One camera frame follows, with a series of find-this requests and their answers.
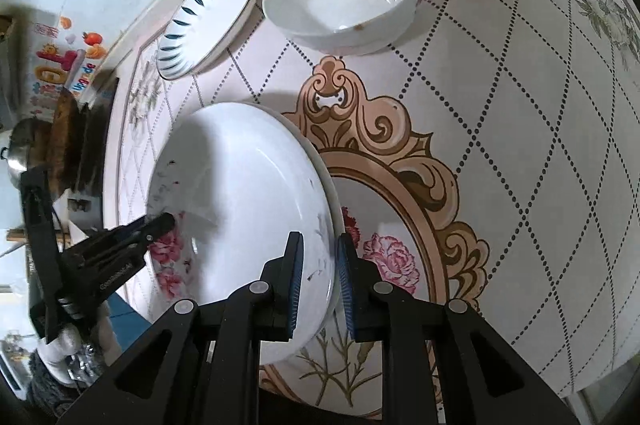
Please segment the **pink flower on bowl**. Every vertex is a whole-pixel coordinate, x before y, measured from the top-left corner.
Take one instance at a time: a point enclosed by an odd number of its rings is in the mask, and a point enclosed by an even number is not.
[[[180,259],[180,253],[184,243],[180,237],[180,230],[178,228],[178,222],[173,230],[167,232],[155,243],[149,245],[149,252],[151,258],[158,261],[160,264],[169,264],[171,261],[177,261]]]
[[[420,272],[415,265],[411,252],[392,235],[374,233],[364,243],[363,259],[376,263],[380,277],[411,295],[415,293],[415,285],[420,280]]]
[[[156,273],[160,290],[169,299],[173,299],[180,295],[180,287],[182,285],[182,277],[175,273],[173,268],[162,268]]]
[[[353,247],[358,249],[360,244],[360,229],[356,222],[356,218],[349,215],[349,209],[342,207],[342,218],[344,220],[344,229],[351,234],[351,241],[353,241]]]

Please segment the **white dish with green stripes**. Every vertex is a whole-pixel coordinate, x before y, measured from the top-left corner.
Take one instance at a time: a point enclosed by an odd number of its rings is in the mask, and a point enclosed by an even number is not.
[[[160,76],[175,80],[206,68],[238,35],[255,1],[184,0],[160,38]]]

